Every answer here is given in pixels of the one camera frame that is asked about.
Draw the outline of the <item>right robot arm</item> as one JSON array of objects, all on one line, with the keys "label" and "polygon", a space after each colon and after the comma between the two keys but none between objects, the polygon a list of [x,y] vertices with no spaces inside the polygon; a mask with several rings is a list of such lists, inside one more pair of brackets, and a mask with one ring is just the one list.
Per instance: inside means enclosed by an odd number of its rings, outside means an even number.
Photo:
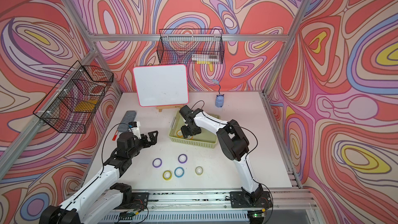
[{"label": "right robot arm", "polygon": [[256,182],[249,161],[249,140],[236,120],[224,121],[210,116],[200,108],[192,110],[185,105],[179,113],[184,119],[180,128],[184,138],[202,133],[205,129],[217,136],[223,154],[234,162],[242,182],[243,198],[249,206],[254,206],[263,194],[263,187]]}]

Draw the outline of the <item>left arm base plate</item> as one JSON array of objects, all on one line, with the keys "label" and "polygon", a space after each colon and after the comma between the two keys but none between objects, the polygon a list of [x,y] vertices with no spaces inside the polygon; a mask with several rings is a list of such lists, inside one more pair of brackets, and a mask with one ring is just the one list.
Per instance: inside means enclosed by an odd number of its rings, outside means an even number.
[{"label": "left arm base plate", "polygon": [[136,192],[132,193],[131,199],[122,208],[131,209],[133,211],[143,211],[146,209],[149,200],[149,193]]}]

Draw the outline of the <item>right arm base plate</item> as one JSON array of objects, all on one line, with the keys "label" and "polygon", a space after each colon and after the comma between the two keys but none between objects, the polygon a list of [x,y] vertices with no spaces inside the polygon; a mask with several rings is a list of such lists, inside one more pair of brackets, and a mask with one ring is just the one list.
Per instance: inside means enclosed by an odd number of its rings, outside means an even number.
[{"label": "right arm base plate", "polygon": [[261,194],[245,193],[243,191],[231,191],[228,200],[231,208],[265,208],[273,207],[273,200],[269,191],[262,191]]}]

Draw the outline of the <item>purple tape roll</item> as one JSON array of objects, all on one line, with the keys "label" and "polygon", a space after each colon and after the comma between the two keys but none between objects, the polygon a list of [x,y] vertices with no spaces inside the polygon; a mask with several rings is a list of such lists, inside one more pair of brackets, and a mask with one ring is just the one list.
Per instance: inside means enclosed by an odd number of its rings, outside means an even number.
[{"label": "purple tape roll", "polygon": [[186,162],[187,162],[187,159],[188,159],[188,157],[187,157],[186,154],[180,154],[180,155],[178,156],[178,162],[179,162],[180,164],[186,163]]},{"label": "purple tape roll", "polygon": [[162,166],[162,159],[161,158],[155,158],[153,161],[152,161],[152,166],[154,167],[154,168],[160,168],[161,166]]}]

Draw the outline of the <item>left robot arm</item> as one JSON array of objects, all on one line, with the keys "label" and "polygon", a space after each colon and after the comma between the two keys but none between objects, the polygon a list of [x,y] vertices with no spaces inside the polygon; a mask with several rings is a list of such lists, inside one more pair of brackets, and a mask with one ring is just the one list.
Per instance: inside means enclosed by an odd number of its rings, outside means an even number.
[{"label": "left robot arm", "polygon": [[136,136],[124,132],[117,139],[117,147],[103,162],[99,172],[86,185],[58,206],[48,206],[41,214],[40,224],[98,224],[108,213],[118,207],[143,204],[136,201],[130,185],[118,179],[132,165],[132,159],[144,148],[157,143],[158,131]]}]

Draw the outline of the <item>orange tape roll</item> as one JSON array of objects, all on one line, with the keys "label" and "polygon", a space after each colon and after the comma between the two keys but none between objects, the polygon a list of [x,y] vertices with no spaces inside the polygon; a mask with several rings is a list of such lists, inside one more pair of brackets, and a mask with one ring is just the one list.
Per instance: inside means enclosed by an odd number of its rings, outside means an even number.
[{"label": "orange tape roll", "polygon": [[179,138],[183,138],[183,133],[182,133],[181,130],[178,130],[178,131],[176,132],[176,135],[177,135]]}]

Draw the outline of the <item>yellow green tape roll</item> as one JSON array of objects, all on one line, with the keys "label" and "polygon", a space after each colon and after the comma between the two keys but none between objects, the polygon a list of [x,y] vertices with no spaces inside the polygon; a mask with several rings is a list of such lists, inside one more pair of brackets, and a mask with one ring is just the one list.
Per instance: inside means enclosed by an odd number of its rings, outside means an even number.
[{"label": "yellow green tape roll", "polygon": [[171,180],[172,176],[173,176],[173,173],[170,170],[166,170],[162,174],[163,179],[166,181]]}]

